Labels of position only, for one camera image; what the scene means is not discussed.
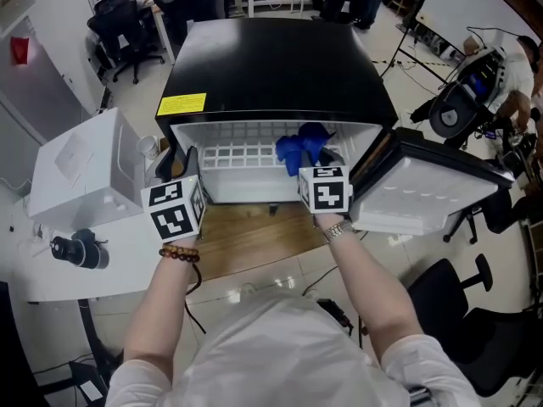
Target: wooden floor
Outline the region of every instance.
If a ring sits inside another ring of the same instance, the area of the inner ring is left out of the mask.
[[[226,276],[304,253],[325,243],[302,203],[211,205],[199,242],[204,280]]]

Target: silver bracelet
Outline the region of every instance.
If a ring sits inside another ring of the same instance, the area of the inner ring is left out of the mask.
[[[334,238],[339,237],[344,232],[354,232],[355,228],[352,223],[348,220],[342,220],[339,223],[336,223],[334,226],[329,227],[324,232],[324,237],[330,243]]]

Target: yellow label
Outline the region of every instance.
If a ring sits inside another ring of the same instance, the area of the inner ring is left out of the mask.
[[[175,97],[162,98],[157,116],[201,112],[204,110],[205,95],[205,93],[194,93],[192,95],[177,95]]]

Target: tiled floor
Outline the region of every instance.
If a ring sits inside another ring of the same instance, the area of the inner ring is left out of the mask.
[[[288,10],[259,12],[258,17],[298,17]],[[304,18],[309,19],[315,11],[305,11]],[[362,43],[373,60],[388,60],[392,56],[402,34],[395,28],[400,22],[394,13],[382,7],[376,24],[369,32],[359,32]],[[406,40],[406,49],[416,53],[425,62],[440,62],[423,44],[417,44],[413,51],[412,39]],[[379,72],[385,64],[376,64]],[[164,84],[171,67],[168,64],[144,64],[140,73],[140,83],[132,85],[132,75],[124,74],[119,82],[110,84],[114,93],[114,104],[122,109],[140,136],[153,134],[160,136],[160,130],[154,123],[154,112],[160,100]],[[446,76],[451,68],[435,66],[434,69]],[[419,66],[406,73],[396,65],[384,77],[393,104],[401,117],[399,125],[412,126],[408,114],[423,101],[431,98],[431,93],[409,78],[437,92],[439,81]],[[439,140],[431,132],[428,124],[420,127],[425,137]],[[470,139],[468,151],[481,158],[490,156],[489,145],[485,141]],[[488,293],[477,285],[467,290],[470,306],[486,309],[514,312],[521,310],[529,301],[529,273],[526,255],[518,225],[510,227],[501,235],[495,235],[486,229],[483,219],[476,217],[479,242],[470,246],[467,242],[468,230],[463,225],[460,231],[446,244],[442,241],[443,232],[426,237],[398,236],[383,233],[368,233],[363,242],[373,256],[391,273],[409,284],[431,264],[441,258],[448,258],[455,266],[461,279],[476,272],[475,257],[479,253],[486,255],[494,276],[494,287]],[[262,289],[266,287],[289,288],[298,293],[323,273],[334,266],[328,248],[322,247],[293,258],[284,259],[274,264],[248,270],[234,276],[204,282],[202,287],[188,297],[189,308],[205,328],[211,328],[232,306],[239,301],[239,288],[251,282]],[[346,312],[356,326],[356,313],[350,304],[339,272],[332,271],[316,286],[321,297],[331,298]],[[92,303],[92,312],[99,336],[104,344],[113,350],[120,350],[132,312],[141,301],[143,293],[131,293],[111,298],[101,298]],[[353,342],[357,342],[357,330],[353,333]],[[176,373],[182,372],[203,342],[204,335],[188,318],[182,330],[181,340],[176,351]],[[364,348],[371,350],[368,340],[364,339]],[[486,399],[485,406],[506,406],[514,397],[515,382],[511,380],[495,397]]]

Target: white wire shelf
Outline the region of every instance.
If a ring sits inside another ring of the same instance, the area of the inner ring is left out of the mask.
[[[205,125],[200,151],[201,170],[261,169],[285,167],[276,153],[276,141],[282,136],[298,134],[303,122],[234,122]],[[337,132],[335,124],[324,124],[329,133]],[[337,136],[327,148],[342,155]]]

